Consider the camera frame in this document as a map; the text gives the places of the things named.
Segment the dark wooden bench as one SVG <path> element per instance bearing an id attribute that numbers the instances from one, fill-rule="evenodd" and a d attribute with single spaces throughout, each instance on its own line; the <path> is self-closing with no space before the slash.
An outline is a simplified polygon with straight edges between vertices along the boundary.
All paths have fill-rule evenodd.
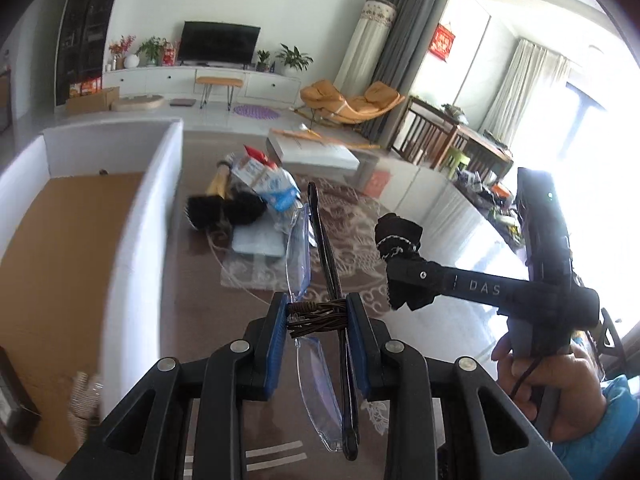
<path id="1" fill-rule="evenodd" d="M 491 172 L 502 179 L 513 166 L 505 148 L 416 96 L 410 96 L 390 148 L 406 162 L 433 170 L 444 168 L 456 150 L 469 159 L 466 169 L 483 179 Z"/>

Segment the white storage box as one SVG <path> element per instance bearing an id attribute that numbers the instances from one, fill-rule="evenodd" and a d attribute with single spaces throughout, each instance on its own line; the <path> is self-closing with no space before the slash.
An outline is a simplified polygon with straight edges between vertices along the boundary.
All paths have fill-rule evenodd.
<path id="1" fill-rule="evenodd" d="M 41 131 L 1 175 L 1 347 L 36 407 L 12 439 L 61 469 L 160 358 L 160 302 L 182 168 L 178 118 Z"/>

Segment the green potted plant right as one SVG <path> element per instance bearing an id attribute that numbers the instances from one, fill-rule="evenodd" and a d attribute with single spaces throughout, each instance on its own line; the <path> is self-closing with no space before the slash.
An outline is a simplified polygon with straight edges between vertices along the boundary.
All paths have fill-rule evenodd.
<path id="1" fill-rule="evenodd" d="M 296 77 L 300 73 L 306 72 L 314 59 L 298 47 L 288 47 L 280 44 L 280 50 L 276 54 L 276 59 L 280 65 L 281 74 L 287 77 Z"/>

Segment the red wrapped packet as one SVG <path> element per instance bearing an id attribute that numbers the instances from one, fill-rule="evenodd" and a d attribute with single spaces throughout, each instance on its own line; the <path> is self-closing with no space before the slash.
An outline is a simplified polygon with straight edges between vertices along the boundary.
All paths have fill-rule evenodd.
<path id="1" fill-rule="evenodd" d="M 276 169 L 278 164 L 271 160 L 264 152 L 258 150 L 258 148 L 252 148 L 249 145 L 244 146 L 247 156 L 250 158 L 257 160 L 262 164 L 262 166 L 268 167 L 270 169 Z"/>

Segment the white tv cabinet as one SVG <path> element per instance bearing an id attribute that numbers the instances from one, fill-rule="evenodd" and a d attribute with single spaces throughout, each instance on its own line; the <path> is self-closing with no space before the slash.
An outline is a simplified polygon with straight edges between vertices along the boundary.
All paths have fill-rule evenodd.
<path id="1" fill-rule="evenodd" d="M 299 96 L 300 81 L 273 73 L 259 73 L 254 70 L 235 70 L 221 67 L 196 66 L 149 66 L 131 70 L 113 70 L 102 76 L 104 88 L 119 88 L 121 96 L 141 96 L 157 94 L 165 99 L 201 99 L 205 84 L 201 78 L 237 79 L 240 88 L 229 90 L 227 86 L 213 86 L 208 99 L 212 102 L 226 102 L 232 96 L 232 103 L 293 106 Z"/>

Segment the toothpicks in plastic bag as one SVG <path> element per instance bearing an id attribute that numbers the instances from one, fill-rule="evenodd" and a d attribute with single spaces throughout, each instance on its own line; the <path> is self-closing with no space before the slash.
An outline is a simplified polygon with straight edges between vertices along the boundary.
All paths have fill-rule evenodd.
<path id="1" fill-rule="evenodd" d="M 291 233 L 292 229 L 296 225 L 299 215 L 302 213 L 304 203 L 296 198 L 288 209 L 277 211 L 274 208 L 270 208 L 269 212 L 273 220 L 274 228 L 285 235 Z"/>

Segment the red flower vase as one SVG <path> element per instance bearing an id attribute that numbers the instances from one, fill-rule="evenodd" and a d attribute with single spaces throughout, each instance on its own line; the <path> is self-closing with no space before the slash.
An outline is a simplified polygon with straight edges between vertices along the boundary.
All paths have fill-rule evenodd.
<path id="1" fill-rule="evenodd" d="M 135 36 L 121 36 L 119 40 L 113 41 L 108 46 L 108 50 L 112 56 L 113 70 L 122 70 L 124 68 L 124 59 L 132 44 L 136 40 Z"/>

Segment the black velvet scrunchie left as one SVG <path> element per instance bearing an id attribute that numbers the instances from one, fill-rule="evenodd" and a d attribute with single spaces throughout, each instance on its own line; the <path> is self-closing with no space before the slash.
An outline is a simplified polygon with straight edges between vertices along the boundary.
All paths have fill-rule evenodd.
<path id="1" fill-rule="evenodd" d="M 253 192 L 231 198 L 195 195 L 186 200 L 186 218 L 197 231 L 216 231 L 225 226 L 248 226 L 267 210 L 267 202 Z"/>

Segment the grey pad in plastic bag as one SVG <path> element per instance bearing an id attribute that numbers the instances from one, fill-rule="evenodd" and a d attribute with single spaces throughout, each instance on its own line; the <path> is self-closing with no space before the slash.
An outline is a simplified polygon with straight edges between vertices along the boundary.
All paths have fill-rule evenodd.
<path id="1" fill-rule="evenodd" d="M 231 246 L 220 256 L 220 284 L 300 296 L 309 284 L 306 234 L 300 226 L 283 233 L 269 220 L 233 230 Z"/>

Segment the red wall decoration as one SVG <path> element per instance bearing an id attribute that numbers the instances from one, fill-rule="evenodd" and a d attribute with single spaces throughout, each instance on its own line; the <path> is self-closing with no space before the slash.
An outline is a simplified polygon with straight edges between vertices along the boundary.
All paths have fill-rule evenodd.
<path id="1" fill-rule="evenodd" d="M 454 36 L 453 32 L 450 32 L 444 25 L 438 24 L 434 30 L 428 50 L 432 55 L 435 55 L 436 58 L 447 61 L 455 39 L 456 36 Z"/>

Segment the white flat box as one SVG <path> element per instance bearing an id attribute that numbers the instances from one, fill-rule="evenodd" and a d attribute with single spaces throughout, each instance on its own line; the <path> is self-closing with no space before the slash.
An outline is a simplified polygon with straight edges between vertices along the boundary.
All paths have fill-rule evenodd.
<path id="1" fill-rule="evenodd" d="M 270 131 L 268 153 L 280 165 L 298 174 L 321 177 L 344 177 L 356 174 L 360 160 L 340 144 L 325 144 L 313 140 Z"/>

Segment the black television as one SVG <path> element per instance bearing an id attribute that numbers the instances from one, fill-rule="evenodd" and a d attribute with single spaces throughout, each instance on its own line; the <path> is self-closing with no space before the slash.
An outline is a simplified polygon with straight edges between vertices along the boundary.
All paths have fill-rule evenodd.
<path id="1" fill-rule="evenodd" d="M 252 62 L 259 34 L 257 26 L 185 21 L 177 60 L 247 65 Z"/>

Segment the green potted plant left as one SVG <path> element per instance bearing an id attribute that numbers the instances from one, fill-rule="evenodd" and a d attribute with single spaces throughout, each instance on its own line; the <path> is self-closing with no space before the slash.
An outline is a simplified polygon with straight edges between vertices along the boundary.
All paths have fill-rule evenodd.
<path id="1" fill-rule="evenodd" d="M 146 66 L 160 66 L 168 44 L 169 42 L 166 38 L 152 36 L 142 41 L 140 47 L 138 47 L 137 56 L 145 62 Z"/>

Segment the black velvet scrunchie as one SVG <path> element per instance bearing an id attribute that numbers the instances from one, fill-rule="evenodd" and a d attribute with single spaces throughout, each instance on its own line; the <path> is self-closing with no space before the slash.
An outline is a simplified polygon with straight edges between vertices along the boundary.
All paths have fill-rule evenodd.
<path id="1" fill-rule="evenodd" d="M 420 278 L 421 266 L 426 263 L 419 254 L 422 233 L 422 226 L 394 212 L 384 214 L 376 222 L 375 245 L 386 264 L 387 298 L 394 311 L 403 306 L 416 311 L 435 299 L 434 292 L 423 283 L 408 281 L 407 271 L 414 271 Z"/>
<path id="2" fill-rule="evenodd" d="M 267 210 L 267 202 L 253 192 L 231 198 L 195 195 L 186 200 L 186 218 L 197 231 L 216 231 L 225 226 L 248 226 Z"/>

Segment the green potted plant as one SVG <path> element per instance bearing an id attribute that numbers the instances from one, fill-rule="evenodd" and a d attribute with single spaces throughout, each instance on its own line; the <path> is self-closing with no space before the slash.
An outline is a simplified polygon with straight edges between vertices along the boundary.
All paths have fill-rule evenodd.
<path id="1" fill-rule="evenodd" d="M 300 73 L 306 72 L 314 59 L 298 47 L 288 47 L 280 44 L 280 50 L 276 54 L 276 59 L 280 65 L 281 74 L 287 77 L 296 77 Z"/>
<path id="2" fill-rule="evenodd" d="M 138 47 L 137 56 L 145 62 L 146 66 L 160 66 L 168 44 L 169 42 L 166 38 L 152 36 L 142 41 L 140 47 Z"/>

